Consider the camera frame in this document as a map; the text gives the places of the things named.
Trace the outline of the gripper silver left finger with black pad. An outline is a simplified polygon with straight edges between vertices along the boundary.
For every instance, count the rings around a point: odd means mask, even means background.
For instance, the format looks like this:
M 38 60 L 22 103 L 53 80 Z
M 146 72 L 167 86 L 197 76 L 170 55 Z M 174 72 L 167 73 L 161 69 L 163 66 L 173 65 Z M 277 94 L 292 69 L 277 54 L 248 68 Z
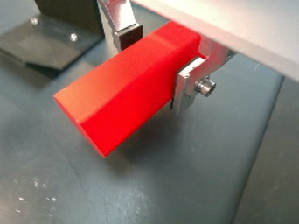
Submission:
M 117 49 L 125 51 L 143 38 L 143 26 L 137 22 L 130 0 L 98 0 L 105 12 Z

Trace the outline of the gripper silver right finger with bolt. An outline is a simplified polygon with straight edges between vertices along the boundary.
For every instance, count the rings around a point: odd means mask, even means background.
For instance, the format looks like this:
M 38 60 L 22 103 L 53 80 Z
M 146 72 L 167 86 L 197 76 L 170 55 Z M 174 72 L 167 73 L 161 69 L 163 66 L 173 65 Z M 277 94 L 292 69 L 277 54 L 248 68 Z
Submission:
M 211 95 L 217 83 L 211 81 L 210 76 L 235 55 L 225 45 L 202 37 L 199 55 L 177 73 L 171 109 L 178 116 L 194 104 L 197 94 L 206 97 Z

